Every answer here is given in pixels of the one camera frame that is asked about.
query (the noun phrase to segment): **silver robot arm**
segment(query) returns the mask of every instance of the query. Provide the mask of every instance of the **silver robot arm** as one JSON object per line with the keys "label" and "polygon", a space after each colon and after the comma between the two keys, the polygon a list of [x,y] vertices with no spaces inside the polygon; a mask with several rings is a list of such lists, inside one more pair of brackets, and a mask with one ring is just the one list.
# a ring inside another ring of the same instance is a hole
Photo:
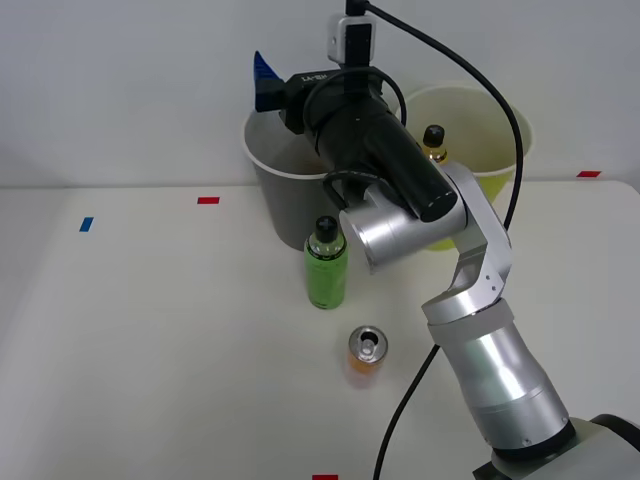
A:
{"label": "silver robot arm", "polygon": [[458,192],[443,218],[424,223],[370,187],[344,210],[351,244],[362,244],[372,270],[451,237],[459,252],[451,286],[422,309],[434,341],[453,367],[486,442],[507,460],[556,453],[575,434],[555,388],[531,355],[503,298],[511,245],[507,232],[468,169],[442,172]]}
{"label": "silver robot arm", "polygon": [[595,480],[603,472],[612,480],[640,478],[640,430],[612,416],[570,419],[527,349],[502,298],[512,264],[507,232],[471,172],[427,160],[389,111],[381,79],[401,107],[402,95],[368,66],[375,21],[363,5],[347,0],[347,15],[330,22],[329,58],[340,70],[297,74],[286,83],[258,75],[256,109],[280,110],[287,128],[304,134],[331,166],[325,191],[372,271],[453,239],[459,252],[453,281],[422,309],[493,448],[476,479]]}

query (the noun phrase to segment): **bottle cap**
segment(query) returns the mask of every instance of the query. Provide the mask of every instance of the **bottle cap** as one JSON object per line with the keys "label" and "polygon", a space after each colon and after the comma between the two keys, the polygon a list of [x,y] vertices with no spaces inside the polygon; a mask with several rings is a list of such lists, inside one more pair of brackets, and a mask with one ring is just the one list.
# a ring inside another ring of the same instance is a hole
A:
{"label": "bottle cap", "polygon": [[331,243],[338,238],[338,222],[335,218],[324,215],[316,220],[316,238],[321,243]]}
{"label": "bottle cap", "polygon": [[437,148],[444,142],[444,128],[440,125],[429,125],[424,131],[422,143],[427,147]]}

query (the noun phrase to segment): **white table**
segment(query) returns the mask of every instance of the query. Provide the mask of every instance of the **white table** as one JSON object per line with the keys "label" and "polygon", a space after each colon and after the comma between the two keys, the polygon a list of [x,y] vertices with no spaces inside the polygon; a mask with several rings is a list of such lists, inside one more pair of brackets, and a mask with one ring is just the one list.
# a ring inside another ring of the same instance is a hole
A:
{"label": "white table", "polygon": [[[640,196],[528,183],[512,241],[505,297],[571,414],[640,420]],[[353,266],[345,303],[325,312],[257,188],[0,191],[0,478],[368,479],[432,345],[420,306],[454,262]],[[365,323],[390,353],[355,389],[343,360]],[[488,459],[440,355],[383,478],[471,478]]]}

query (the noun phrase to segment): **green plastic bottle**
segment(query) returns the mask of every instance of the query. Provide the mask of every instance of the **green plastic bottle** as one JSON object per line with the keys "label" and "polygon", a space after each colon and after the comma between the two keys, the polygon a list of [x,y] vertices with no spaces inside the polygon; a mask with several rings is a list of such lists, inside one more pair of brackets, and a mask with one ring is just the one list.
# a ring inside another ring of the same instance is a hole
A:
{"label": "green plastic bottle", "polygon": [[347,241],[335,218],[316,221],[316,231],[305,242],[304,263],[309,300],[318,308],[336,308],[344,300],[347,277]]}

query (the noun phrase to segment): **electrical cord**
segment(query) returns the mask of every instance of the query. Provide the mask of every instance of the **electrical cord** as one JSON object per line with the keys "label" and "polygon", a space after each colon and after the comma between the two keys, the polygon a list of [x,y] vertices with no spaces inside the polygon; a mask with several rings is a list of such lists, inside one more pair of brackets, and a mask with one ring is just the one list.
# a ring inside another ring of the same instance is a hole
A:
{"label": "electrical cord", "polygon": [[311,130],[311,132],[315,132],[315,128],[311,125],[311,104],[318,97],[320,92],[324,90],[331,83],[335,82],[337,79],[344,77],[345,75],[350,75],[352,73],[367,73],[369,75],[373,75],[387,82],[387,84],[393,90],[393,93],[398,97],[398,104],[400,105],[400,123],[402,126],[407,125],[407,104],[404,101],[404,95],[402,94],[402,90],[395,82],[393,78],[384,73],[382,70],[379,70],[375,67],[354,67],[354,68],[345,68],[344,70],[340,70],[339,72],[330,75],[328,78],[325,78],[320,83],[318,83],[304,102],[304,107],[302,108],[302,121],[304,125]]}
{"label": "electrical cord", "polygon": [[[511,129],[513,130],[513,137],[516,145],[516,175],[515,175],[514,184],[513,184],[513,191],[511,192],[511,200],[509,201],[509,208],[507,209],[507,215],[504,220],[504,228],[508,230],[509,226],[511,225],[511,220],[513,219],[513,214],[515,213],[516,204],[518,203],[518,196],[520,195],[520,185],[522,184],[522,171],[524,169],[524,151],[522,147],[522,135],[520,133],[520,127],[518,126],[518,120],[516,119],[516,116],[513,113],[513,110],[511,109],[511,106],[509,105],[509,103],[505,100],[505,98],[498,91],[498,89],[494,87],[493,84],[484,75],[482,75],[482,73],[478,71],[478,69],[476,69],[468,61],[466,61],[464,58],[462,58],[460,55],[455,53],[446,45],[443,45],[442,43],[438,42],[436,39],[421,32],[417,28],[414,28],[411,25],[404,23],[402,20],[394,17],[393,15],[390,15],[389,13],[376,7],[375,5],[372,5],[371,3],[369,3],[368,0],[360,0],[360,1],[355,0],[355,1],[352,1],[351,3],[357,6],[363,6],[365,10],[373,13],[374,15],[380,17],[381,19],[399,28],[400,30],[407,32],[409,35],[412,35],[413,37],[426,43],[430,47],[434,48],[438,52],[442,53],[443,55],[451,59],[453,62],[458,64],[460,67],[462,67],[467,73],[469,73],[474,79],[476,79],[489,92],[489,94],[491,94],[491,96],[498,102],[498,104],[504,111],[505,115],[507,116],[507,119],[509,120],[509,125],[511,125]],[[378,458],[376,459],[376,466],[373,472],[373,480],[380,480],[380,474],[382,473],[382,464],[384,462],[384,457],[387,453],[387,448],[389,447],[389,442],[391,441],[391,435],[393,435],[393,431],[398,423],[398,420],[400,420],[400,416],[402,415],[402,412],[407,406],[407,403],[409,403],[409,400],[411,399],[411,396],[415,392],[416,388],[418,388],[418,385],[420,384],[422,377],[424,377],[429,366],[431,365],[431,362],[433,362],[433,359],[438,353],[438,350],[440,350],[440,346],[434,345],[431,351],[429,352],[427,359],[424,361],[424,363],[420,367],[418,374],[415,376],[408,390],[404,394],[404,397],[402,397],[402,400],[400,401],[400,404],[396,408],[396,411],[393,413],[393,416],[391,417],[391,421],[389,422],[389,425],[387,426],[387,430],[382,439],[382,445],[380,445],[380,450],[378,451]]]}
{"label": "electrical cord", "polygon": [[502,94],[498,91],[496,87],[484,76],[482,73],[478,71],[473,65],[467,62],[464,58],[458,55],[456,52],[451,50],[446,45],[438,42],[436,39],[430,37],[429,35],[421,32],[417,28],[412,27],[404,23],[402,20],[390,15],[384,10],[372,5],[367,0],[355,1],[357,5],[362,4],[365,10],[373,13],[374,15],[380,17],[381,19],[389,22],[391,25],[399,28],[400,30],[404,30],[409,35],[417,38],[418,40],[426,43],[433,49],[442,53],[444,56],[448,57],[453,62],[457,63],[460,67],[462,67],[469,75],[471,75],[475,80],[477,80],[490,94],[491,96],[498,102],[502,110],[504,111],[507,119],[509,120],[509,124],[511,125],[511,129],[513,130],[513,137],[516,144],[516,175],[513,183],[513,191],[511,193],[511,200],[509,201],[509,208],[507,209],[507,215],[504,219],[504,228],[509,229],[511,225],[511,220],[513,219],[513,214],[516,210],[516,203],[518,202],[518,195],[520,194],[520,184],[522,183],[522,171],[524,169],[524,151],[522,147],[522,135],[520,133],[520,127],[518,126],[518,120],[516,119],[513,110],[509,106],[509,103],[504,99]]}
{"label": "electrical cord", "polygon": [[389,442],[391,441],[391,435],[393,434],[393,430],[396,428],[396,424],[398,423],[398,420],[400,420],[400,415],[402,415],[402,412],[404,411],[404,407],[407,406],[407,403],[409,403],[409,400],[411,399],[413,392],[415,392],[416,388],[418,388],[418,385],[420,384],[420,380],[422,380],[422,377],[424,377],[424,374],[427,373],[427,370],[429,369],[429,365],[431,365],[431,362],[433,362],[433,359],[435,358],[436,353],[438,353],[438,350],[440,350],[440,345],[434,345],[431,351],[429,352],[427,359],[424,361],[424,363],[420,367],[420,370],[418,370],[418,374],[413,379],[413,382],[411,382],[411,385],[409,385],[409,388],[404,394],[404,397],[402,397],[402,400],[400,400],[400,404],[398,405],[398,408],[396,408],[396,411],[393,413],[393,417],[391,417],[391,421],[389,422],[387,431],[384,433],[384,437],[382,438],[382,445],[380,445],[380,451],[378,453],[378,458],[376,459],[376,468],[373,471],[373,480],[380,480],[380,473],[382,472],[382,463],[384,462],[384,456],[387,453],[387,447],[389,446]]}

